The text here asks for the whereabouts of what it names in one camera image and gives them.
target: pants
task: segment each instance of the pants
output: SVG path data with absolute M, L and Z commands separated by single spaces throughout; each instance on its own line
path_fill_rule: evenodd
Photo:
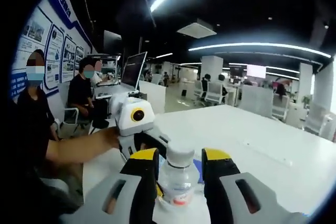
M 94 108 L 86 106 L 86 109 L 89 111 L 89 119 L 106 119 L 107 118 L 107 108 L 108 103 L 106 100 L 95 100 L 92 102 Z

